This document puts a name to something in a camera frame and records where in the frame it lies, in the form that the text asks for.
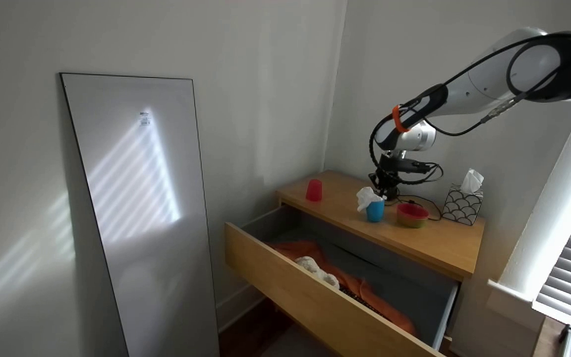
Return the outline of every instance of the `tissue box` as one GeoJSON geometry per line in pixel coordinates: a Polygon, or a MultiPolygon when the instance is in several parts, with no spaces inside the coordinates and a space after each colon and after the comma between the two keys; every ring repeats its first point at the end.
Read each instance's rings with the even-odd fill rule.
{"type": "Polygon", "coordinates": [[[482,201],[482,189],[475,193],[467,194],[459,189],[459,185],[453,184],[446,197],[442,217],[473,226],[477,219],[477,213],[480,212],[482,201]]]}

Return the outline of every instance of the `bowl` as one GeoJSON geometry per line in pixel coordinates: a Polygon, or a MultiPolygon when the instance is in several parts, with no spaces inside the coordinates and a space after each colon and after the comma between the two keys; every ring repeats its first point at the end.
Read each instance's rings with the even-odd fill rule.
{"type": "Polygon", "coordinates": [[[402,203],[396,209],[398,224],[410,228],[420,228],[429,219],[429,212],[413,203],[402,203]]]}

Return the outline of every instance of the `blue cup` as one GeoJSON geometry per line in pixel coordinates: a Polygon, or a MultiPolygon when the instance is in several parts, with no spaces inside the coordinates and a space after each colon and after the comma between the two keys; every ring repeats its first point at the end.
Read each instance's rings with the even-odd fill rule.
{"type": "Polygon", "coordinates": [[[367,206],[367,220],[369,222],[380,222],[385,213],[385,201],[369,203],[367,206]]]}

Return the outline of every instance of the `wooden dresser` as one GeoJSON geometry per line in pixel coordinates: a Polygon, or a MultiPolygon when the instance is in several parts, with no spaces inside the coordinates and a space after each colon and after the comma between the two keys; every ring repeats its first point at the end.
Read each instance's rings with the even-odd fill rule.
{"type": "Polygon", "coordinates": [[[437,348],[460,282],[474,272],[484,221],[465,226],[442,219],[404,228],[389,206],[382,222],[370,223],[356,211],[356,192],[368,185],[326,171],[280,188],[276,210],[242,227],[226,223],[227,264],[340,355],[442,356],[437,348]],[[323,182],[319,202],[305,199],[313,178],[323,182]],[[377,295],[406,314],[418,337],[266,244],[283,235],[317,239],[333,264],[360,273],[377,295]]]}

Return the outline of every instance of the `orange cloth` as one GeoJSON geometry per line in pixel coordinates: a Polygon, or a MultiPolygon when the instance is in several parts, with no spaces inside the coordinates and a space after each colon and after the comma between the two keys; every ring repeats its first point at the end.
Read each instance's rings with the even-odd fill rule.
{"type": "Polygon", "coordinates": [[[382,298],[376,296],[367,282],[354,278],[353,276],[344,273],[341,269],[329,264],[320,247],[315,242],[283,242],[270,244],[269,246],[293,261],[306,255],[313,258],[316,260],[317,264],[319,264],[321,269],[326,271],[326,273],[333,274],[341,285],[344,285],[374,309],[380,311],[380,313],[394,325],[397,325],[414,336],[416,335],[415,327],[408,317],[394,309],[382,298]]]}

